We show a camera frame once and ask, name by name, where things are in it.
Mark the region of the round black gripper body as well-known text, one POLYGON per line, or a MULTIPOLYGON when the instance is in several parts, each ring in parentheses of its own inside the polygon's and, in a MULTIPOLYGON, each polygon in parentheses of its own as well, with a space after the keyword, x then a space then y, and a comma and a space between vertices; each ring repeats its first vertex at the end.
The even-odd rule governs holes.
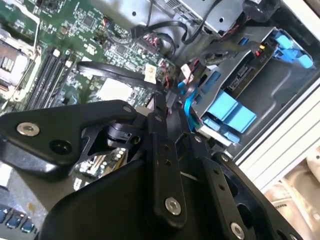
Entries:
POLYGON ((182 229, 148 223, 146 168, 127 166, 61 199, 45 218, 41 240, 218 240, 216 218, 209 217, 200 185, 181 178, 187 208, 182 229))

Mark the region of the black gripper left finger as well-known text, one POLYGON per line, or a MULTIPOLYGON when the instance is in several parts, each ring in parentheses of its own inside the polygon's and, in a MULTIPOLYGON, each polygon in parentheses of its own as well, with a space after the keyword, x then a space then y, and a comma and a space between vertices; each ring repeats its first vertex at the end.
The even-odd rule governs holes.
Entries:
POLYGON ((168 137, 166 105, 157 95, 154 109, 142 115, 122 100, 13 112, 0 118, 0 159, 38 177, 59 181, 90 157, 124 147, 132 157, 113 172, 59 201, 49 221, 87 214, 93 207, 109 213, 145 215, 150 224, 180 229, 187 222, 176 146, 168 137))

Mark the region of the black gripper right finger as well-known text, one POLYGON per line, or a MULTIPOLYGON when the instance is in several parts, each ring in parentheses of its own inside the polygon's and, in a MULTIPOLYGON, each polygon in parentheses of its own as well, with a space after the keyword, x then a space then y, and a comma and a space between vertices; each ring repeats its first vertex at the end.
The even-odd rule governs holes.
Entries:
POLYGON ((213 239, 302 239, 226 154, 210 153, 205 140, 190 131, 182 109, 172 110, 167 125, 178 149, 180 169, 196 179, 213 239))

